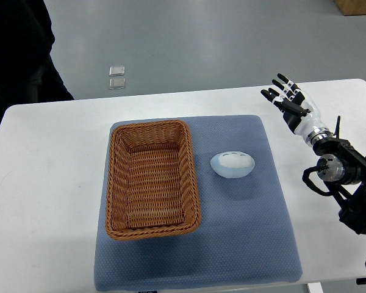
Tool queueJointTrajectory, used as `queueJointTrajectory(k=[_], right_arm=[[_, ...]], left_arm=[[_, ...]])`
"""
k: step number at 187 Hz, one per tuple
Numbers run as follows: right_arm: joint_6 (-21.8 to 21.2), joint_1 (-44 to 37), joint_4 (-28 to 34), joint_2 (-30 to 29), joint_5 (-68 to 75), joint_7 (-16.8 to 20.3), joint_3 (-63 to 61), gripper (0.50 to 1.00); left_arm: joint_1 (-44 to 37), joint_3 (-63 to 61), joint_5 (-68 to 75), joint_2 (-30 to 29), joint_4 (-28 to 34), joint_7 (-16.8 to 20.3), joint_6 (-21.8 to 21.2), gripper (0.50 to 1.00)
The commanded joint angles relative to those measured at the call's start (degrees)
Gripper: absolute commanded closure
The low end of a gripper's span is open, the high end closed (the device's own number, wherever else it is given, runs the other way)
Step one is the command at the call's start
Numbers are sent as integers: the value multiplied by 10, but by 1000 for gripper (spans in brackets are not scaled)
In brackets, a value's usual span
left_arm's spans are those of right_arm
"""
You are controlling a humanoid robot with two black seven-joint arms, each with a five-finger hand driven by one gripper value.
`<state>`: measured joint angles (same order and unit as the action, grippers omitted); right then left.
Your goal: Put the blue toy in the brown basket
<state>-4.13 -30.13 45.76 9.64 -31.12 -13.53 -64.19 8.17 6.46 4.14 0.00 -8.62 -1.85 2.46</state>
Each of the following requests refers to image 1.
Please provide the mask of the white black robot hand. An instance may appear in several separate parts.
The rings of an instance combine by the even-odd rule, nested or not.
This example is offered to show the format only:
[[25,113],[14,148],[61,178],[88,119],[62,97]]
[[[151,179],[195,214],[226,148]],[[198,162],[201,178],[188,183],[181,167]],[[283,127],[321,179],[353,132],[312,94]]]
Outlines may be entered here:
[[283,74],[279,73],[277,77],[272,80],[275,89],[270,87],[260,93],[278,108],[288,128],[310,147],[318,140],[330,137],[331,132],[321,121],[321,113],[310,96]]

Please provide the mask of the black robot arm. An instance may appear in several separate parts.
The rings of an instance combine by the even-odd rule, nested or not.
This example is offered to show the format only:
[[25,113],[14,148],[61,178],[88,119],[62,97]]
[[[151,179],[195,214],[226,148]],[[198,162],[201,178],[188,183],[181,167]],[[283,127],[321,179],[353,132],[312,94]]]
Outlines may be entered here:
[[305,169],[302,181],[315,193],[333,197],[340,206],[339,221],[356,234],[366,234],[366,156],[341,139],[340,117],[335,133],[322,130],[311,142],[320,158]]

